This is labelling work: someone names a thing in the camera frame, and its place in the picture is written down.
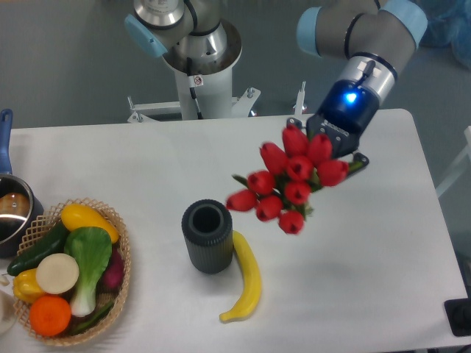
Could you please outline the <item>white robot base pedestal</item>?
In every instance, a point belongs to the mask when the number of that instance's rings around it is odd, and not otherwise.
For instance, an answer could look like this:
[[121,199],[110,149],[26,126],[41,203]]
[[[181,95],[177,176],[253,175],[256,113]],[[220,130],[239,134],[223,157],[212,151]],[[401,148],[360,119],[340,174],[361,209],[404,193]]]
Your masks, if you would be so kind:
[[188,35],[167,49],[157,36],[133,15],[124,24],[130,37],[150,57],[162,58],[174,72],[178,101],[134,104],[129,122],[150,122],[152,115],[180,113],[185,120],[240,118],[253,116],[252,107],[261,92],[247,88],[233,96],[233,66],[238,62],[242,46],[237,29],[221,21],[207,35]]

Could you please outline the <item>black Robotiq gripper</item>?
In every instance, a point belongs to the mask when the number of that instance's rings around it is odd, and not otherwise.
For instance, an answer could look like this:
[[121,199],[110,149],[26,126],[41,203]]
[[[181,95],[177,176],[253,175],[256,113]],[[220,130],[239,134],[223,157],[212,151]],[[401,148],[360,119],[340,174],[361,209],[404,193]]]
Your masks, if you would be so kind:
[[369,158],[355,151],[361,135],[379,108],[378,97],[351,81],[338,81],[330,89],[319,109],[304,123],[295,117],[286,120],[286,128],[307,132],[311,139],[326,134],[333,146],[332,156],[343,157],[352,153],[348,162],[348,175],[355,175],[369,165]]

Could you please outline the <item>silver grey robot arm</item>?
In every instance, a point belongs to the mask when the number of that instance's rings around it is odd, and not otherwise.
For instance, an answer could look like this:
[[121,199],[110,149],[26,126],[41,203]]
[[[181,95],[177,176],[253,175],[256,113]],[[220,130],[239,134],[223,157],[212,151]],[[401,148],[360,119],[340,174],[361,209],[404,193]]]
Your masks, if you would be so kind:
[[[174,72],[185,120],[249,115],[259,91],[233,96],[233,66],[241,56],[238,30],[217,1],[135,1],[124,25],[150,57]],[[326,134],[335,157],[351,155],[354,171],[368,165],[359,141],[406,67],[428,26],[411,1],[335,1],[307,9],[297,23],[299,48],[347,64],[305,123],[311,137]]]

